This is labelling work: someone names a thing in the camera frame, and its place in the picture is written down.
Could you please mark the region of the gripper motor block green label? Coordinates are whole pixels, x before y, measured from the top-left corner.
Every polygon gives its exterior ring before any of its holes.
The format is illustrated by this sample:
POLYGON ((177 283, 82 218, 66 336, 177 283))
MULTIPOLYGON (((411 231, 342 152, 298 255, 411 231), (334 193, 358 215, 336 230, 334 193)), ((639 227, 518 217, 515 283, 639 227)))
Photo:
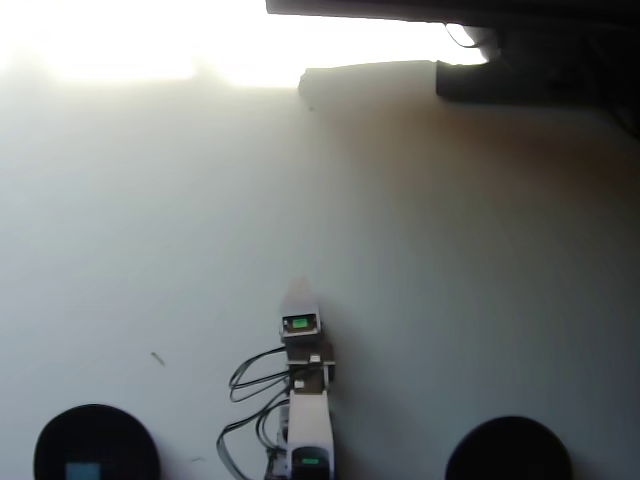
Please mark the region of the gripper motor block green label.
POLYGON ((280 305, 281 341, 287 365, 335 365, 335 353, 325 337, 319 303, 306 278, 294 280, 280 305))

